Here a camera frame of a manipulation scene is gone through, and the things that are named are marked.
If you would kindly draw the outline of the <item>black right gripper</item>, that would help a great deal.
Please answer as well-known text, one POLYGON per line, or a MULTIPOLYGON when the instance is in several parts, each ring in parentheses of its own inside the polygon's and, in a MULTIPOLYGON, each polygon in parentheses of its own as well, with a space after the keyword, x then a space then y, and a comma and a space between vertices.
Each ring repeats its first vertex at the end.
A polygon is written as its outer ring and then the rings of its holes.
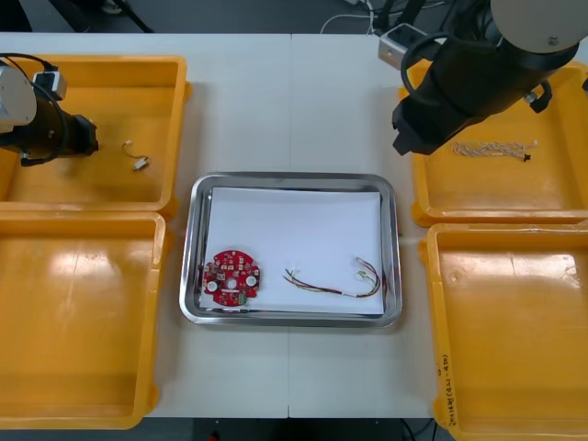
POLYGON ((392 126, 398 131, 393 147, 400 155, 431 155, 465 127, 465 104, 440 89, 423 89, 395 108, 392 126))

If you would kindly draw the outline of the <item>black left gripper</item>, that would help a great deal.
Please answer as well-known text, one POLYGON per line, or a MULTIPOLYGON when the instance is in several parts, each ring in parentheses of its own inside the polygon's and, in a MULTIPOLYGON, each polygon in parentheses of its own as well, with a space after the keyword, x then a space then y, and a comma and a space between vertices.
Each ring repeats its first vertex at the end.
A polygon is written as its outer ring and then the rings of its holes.
POLYGON ((72 116, 69 148, 73 155, 90 156, 98 150, 96 125, 82 115, 72 116))

